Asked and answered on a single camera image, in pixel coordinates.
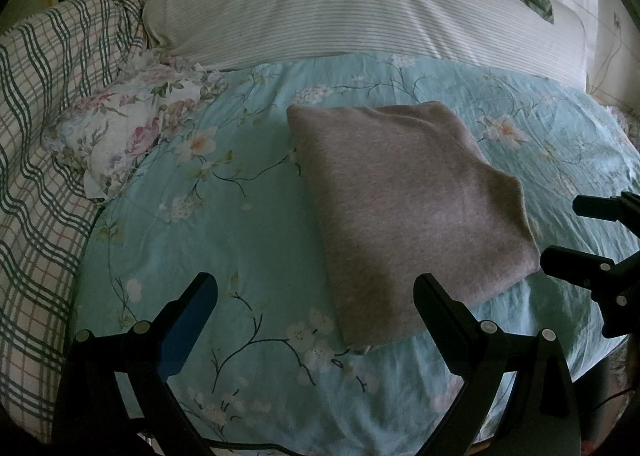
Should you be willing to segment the teal floral bed sheet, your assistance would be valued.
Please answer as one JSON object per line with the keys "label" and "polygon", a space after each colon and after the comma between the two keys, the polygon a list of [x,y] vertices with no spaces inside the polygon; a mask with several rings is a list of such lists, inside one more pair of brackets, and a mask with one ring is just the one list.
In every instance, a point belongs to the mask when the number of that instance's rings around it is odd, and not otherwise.
{"label": "teal floral bed sheet", "polygon": [[581,90],[398,54],[262,64],[230,72],[228,83],[101,213],[70,322],[75,332],[126,332],[196,274],[212,274],[219,301],[169,381],[209,438],[304,455],[412,455],[461,386],[427,334],[347,352],[288,106],[442,102],[489,162],[522,182],[540,246],[613,260],[639,247],[620,224],[573,212],[579,194],[639,188],[638,150]]}

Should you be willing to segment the grey knit sweater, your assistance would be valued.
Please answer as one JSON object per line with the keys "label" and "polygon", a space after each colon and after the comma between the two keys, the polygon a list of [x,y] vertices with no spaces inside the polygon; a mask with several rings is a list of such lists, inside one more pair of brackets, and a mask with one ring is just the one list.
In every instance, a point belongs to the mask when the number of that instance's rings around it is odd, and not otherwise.
{"label": "grey knit sweater", "polygon": [[422,332],[421,274],[478,306],[538,270],[521,182],[489,163],[446,105],[293,105],[286,118],[349,349]]}

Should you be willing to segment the white striped quilt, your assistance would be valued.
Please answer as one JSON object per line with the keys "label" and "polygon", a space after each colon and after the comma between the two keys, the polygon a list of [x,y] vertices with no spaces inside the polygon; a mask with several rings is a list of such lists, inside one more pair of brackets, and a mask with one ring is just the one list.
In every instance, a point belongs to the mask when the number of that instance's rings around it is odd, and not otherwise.
{"label": "white striped quilt", "polygon": [[587,83],[584,25],[562,3],[546,22],[520,0],[146,0],[143,20],[162,48],[220,69],[382,52]]}

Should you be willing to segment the green plaid blanket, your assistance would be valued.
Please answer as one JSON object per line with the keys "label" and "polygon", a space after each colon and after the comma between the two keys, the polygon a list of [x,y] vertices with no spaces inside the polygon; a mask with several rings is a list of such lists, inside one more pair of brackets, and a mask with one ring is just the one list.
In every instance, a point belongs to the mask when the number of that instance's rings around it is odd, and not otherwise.
{"label": "green plaid blanket", "polygon": [[81,256],[98,207],[41,145],[78,98],[145,50],[145,0],[66,0],[1,37],[1,405],[51,439]]}

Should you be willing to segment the white floral pillow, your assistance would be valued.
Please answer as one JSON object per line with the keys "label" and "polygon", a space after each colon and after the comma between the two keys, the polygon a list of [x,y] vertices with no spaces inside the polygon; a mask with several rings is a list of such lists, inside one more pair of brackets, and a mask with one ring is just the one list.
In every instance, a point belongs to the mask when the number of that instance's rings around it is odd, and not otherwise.
{"label": "white floral pillow", "polygon": [[106,88],[73,102],[43,132],[42,145],[82,175],[87,198],[109,200],[157,143],[171,140],[227,86],[217,69],[146,50]]}

